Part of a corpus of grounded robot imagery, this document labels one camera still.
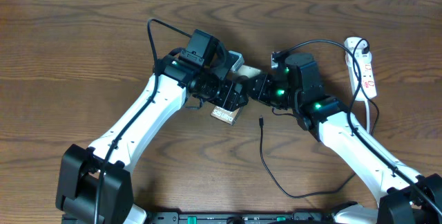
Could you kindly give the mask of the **gold Galaxy smartphone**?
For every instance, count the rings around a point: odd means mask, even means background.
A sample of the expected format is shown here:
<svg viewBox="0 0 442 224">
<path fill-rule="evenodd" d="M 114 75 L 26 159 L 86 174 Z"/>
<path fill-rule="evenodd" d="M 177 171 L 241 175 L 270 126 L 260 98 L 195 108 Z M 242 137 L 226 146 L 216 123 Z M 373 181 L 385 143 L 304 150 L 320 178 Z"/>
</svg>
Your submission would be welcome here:
<svg viewBox="0 0 442 224">
<path fill-rule="evenodd" d="M 247 65 L 242 65 L 236 72 L 232 72 L 231 79 L 233 81 L 242 81 L 249 79 L 256 75 L 261 74 L 261 70 Z M 235 111 L 228 111 L 219 106 L 216 106 L 212 112 L 211 117 L 220 120 L 223 123 L 234 125 L 239 117 L 242 107 L 236 109 Z"/>
</svg>

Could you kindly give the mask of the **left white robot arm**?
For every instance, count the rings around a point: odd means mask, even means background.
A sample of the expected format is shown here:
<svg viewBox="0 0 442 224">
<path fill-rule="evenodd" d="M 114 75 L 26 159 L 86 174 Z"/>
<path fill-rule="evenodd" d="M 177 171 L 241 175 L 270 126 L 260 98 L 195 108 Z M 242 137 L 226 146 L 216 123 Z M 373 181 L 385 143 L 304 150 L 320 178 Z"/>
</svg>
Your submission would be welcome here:
<svg viewBox="0 0 442 224">
<path fill-rule="evenodd" d="M 125 114 L 87 148 L 71 145 L 61 159 L 55 206 L 82 223 L 145 223 L 135 204 L 132 175 L 164 123 L 193 96 L 226 111 L 248 99 L 244 86 L 228 80 L 244 64 L 214 36 L 195 30 L 186 47 L 155 62 L 153 75 Z"/>
</svg>

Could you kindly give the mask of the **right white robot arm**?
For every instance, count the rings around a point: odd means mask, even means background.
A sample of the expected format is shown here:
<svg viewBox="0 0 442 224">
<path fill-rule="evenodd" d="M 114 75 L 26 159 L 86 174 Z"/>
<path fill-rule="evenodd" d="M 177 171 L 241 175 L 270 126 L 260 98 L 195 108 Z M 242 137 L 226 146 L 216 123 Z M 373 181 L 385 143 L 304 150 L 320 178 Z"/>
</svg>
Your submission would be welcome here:
<svg viewBox="0 0 442 224">
<path fill-rule="evenodd" d="M 377 208 L 341 205 L 327 215 L 333 223 L 440 223 L 441 177 L 422 176 L 395 158 L 362 127 L 349 107 L 327 95 L 312 55 L 283 59 L 276 74 L 246 81 L 249 97 L 292 110 L 298 125 L 337 153 L 365 183 Z"/>
</svg>

